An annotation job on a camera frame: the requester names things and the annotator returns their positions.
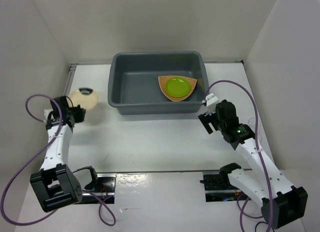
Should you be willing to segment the cream round plate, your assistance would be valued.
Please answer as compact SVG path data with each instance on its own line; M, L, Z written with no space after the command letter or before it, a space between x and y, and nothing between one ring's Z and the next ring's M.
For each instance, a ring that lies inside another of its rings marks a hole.
M99 102L99 95L88 87L81 87L69 94L74 106L80 106L85 110L93 109Z

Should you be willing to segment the green round plate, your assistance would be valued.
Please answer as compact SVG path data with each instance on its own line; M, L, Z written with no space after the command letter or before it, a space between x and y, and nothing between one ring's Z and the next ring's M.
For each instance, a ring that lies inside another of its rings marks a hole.
M191 84L182 77L173 77L166 82L164 89L168 95L181 98L188 95Z

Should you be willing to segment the orange woven fan-shaped plate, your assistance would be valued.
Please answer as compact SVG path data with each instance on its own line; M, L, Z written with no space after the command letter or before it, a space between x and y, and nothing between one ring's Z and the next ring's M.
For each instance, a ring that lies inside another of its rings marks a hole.
M190 97L197 82L195 78L178 75L158 77L161 92L167 99L173 102L180 102Z

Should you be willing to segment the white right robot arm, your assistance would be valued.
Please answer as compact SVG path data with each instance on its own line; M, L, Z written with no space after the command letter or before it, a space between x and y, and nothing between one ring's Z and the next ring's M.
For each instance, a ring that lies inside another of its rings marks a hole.
M303 187L296 187L277 168L262 148L250 126L239 122L235 106L215 97L203 100L207 111L198 116L209 134L220 131L255 173L249 176L237 163L220 168L219 183L229 189L240 189L259 207L262 217L272 229L279 229L304 216L308 194Z

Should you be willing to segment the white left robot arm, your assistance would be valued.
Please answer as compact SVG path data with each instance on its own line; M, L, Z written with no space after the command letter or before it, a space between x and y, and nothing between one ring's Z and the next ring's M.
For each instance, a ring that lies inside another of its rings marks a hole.
M86 110L73 106L67 96L50 102L45 129L49 146L40 170L30 176L30 184L44 212L78 203L82 200L79 181L68 167L68 154L73 129L84 121Z

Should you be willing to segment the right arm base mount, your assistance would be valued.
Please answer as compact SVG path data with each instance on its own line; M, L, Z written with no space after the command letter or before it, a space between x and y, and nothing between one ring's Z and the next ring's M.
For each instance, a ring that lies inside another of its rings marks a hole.
M240 189L225 184L218 171L203 172L203 178L199 182L204 187L207 203L236 201L243 194Z

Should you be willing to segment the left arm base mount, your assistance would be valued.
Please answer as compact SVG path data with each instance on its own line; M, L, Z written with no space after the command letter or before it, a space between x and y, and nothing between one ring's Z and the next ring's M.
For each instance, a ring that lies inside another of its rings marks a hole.
M115 203L115 191L116 191L116 174L97 174L97 185L90 191L98 196L105 204ZM82 194L82 200L77 204L98 204L98 200L89 193Z

